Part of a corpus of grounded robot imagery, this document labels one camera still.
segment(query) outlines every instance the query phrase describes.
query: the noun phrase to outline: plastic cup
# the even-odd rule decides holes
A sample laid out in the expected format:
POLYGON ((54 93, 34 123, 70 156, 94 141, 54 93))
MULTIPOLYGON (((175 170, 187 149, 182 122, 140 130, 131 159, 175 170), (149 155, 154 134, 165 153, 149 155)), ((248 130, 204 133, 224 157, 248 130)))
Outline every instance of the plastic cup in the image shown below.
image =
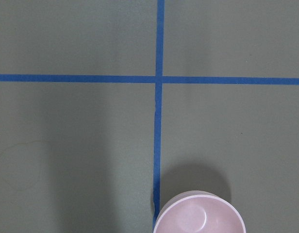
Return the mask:
POLYGON ((204 191, 181 193, 162 208, 154 233, 246 233, 238 211, 204 191))

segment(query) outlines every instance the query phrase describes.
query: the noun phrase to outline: pink cup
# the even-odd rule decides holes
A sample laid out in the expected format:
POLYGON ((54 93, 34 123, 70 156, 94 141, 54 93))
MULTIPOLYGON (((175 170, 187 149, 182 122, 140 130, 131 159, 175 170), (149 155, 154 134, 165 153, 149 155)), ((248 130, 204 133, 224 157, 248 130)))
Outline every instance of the pink cup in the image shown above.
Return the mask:
POLYGON ((238 211, 203 191, 181 193, 162 208, 154 233, 246 233, 238 211))

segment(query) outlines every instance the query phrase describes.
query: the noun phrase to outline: horizontal blue line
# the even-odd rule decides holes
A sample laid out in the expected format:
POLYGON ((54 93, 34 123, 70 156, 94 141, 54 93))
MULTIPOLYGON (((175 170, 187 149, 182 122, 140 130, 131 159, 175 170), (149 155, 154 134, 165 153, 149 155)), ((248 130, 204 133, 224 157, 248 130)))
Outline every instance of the horizontal blue line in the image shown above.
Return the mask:
POLYGON ((155 83, 155 76, 0 74, 1 82, 155 83))
POLYGON ((178 77, 178 76, 163 76, 163 83, 299 85, 299 78, 178 77))

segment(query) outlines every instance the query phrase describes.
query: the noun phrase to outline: gray surface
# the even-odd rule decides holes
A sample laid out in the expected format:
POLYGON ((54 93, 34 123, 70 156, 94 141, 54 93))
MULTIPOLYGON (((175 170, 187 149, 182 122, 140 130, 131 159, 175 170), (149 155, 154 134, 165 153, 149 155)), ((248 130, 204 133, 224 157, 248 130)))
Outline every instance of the gray surface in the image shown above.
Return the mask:
POLYGON ((153 84, 0 83, 0 233, 152 229, 153 84))
POLYGON ((156 1, 0 0, 0 73, 154 75, 156 1))
POLYGON ((299 233, 299 86, 165 84, 161 204, 225 198, 247 232, 299 233))
POLYGON ((164 75, 299 77, 299 0, 166 0, 164 75))

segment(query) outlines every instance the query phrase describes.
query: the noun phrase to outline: vertical blue line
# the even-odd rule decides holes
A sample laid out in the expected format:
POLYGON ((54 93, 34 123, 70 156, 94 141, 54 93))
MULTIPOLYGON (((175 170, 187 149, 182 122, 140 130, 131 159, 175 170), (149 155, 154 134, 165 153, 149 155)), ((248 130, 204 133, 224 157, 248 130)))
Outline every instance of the vertical blue line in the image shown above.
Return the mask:
POLYGON ((164 54, 164 14, 165 0, 157 1, 156 34, 156 84, 155 84, 155 119, 154 119, 154 168, 153 168, 153 227, 160 211, 160 154, 161 154, 161 116, 163 94, 163 54, 164 54))

